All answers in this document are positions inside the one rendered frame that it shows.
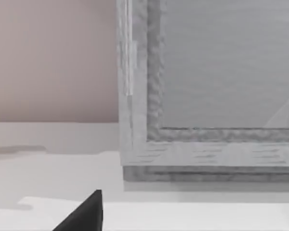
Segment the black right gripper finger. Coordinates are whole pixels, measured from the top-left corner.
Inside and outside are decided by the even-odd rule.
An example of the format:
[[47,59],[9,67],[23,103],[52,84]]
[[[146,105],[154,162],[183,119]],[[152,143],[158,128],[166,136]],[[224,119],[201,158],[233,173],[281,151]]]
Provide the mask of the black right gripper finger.
[[95,190],[52,231],[103,231],[102,190]]

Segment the grey wooden cabinet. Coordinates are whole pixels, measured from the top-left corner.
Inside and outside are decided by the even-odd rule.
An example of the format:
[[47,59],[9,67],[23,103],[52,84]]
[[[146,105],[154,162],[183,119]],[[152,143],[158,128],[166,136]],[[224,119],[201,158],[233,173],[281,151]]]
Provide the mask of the grey wooden cabinet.
[[289,182],[289,0],[116,0],[126,181]]

